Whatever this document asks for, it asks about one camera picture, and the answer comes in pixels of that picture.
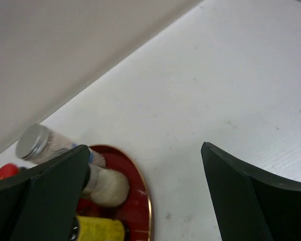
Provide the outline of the silver lid blue label jar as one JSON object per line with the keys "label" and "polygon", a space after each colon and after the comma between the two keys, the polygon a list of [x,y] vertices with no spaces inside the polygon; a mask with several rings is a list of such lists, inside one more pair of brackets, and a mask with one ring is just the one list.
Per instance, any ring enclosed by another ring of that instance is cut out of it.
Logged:
{"label": "silver lid blue label jar", "polygon": [[17,141],[18,158],[41,164],[78,146],[62,134],[41,124],[29,126]]}

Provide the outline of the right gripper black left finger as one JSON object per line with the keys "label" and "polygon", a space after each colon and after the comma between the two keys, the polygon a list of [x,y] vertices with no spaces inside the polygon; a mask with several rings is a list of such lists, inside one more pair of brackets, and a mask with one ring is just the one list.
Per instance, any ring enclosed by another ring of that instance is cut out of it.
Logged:
{"label": "right gripper black left finger", "polygon": [[0,240],[68,240],[89,157],[79,145],[0,180]]}

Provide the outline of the red lid chili sauce jar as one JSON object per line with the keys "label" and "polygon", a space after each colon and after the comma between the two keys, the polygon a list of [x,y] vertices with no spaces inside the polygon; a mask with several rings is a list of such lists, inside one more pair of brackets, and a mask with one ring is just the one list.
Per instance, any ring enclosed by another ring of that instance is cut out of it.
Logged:
{"label": "red lid chili sauce jar", "polygon": [[27,167],[17,166],[13,163],[5,164],[0,168],[0,180],[15,176],[27,169]]}

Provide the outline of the yellow label small oil bottle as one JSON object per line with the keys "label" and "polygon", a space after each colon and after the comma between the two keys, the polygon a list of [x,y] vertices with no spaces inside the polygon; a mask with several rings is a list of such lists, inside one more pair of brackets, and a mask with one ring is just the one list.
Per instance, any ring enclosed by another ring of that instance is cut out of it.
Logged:
{"label": "yellow label small oil bottle", "polygon": [[124,241],[129,238],[129,229],[120,220],[76,216],[73,219],[68,240]]}

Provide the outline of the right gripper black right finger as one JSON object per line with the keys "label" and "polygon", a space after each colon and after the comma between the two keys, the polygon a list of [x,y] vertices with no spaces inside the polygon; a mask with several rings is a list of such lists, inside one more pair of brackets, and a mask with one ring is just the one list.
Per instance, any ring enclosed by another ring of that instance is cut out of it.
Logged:
{"label": "right gripper black right finger", "polygon": [[301,240],[301,182],[209,142],[201,155],[222,240]]}

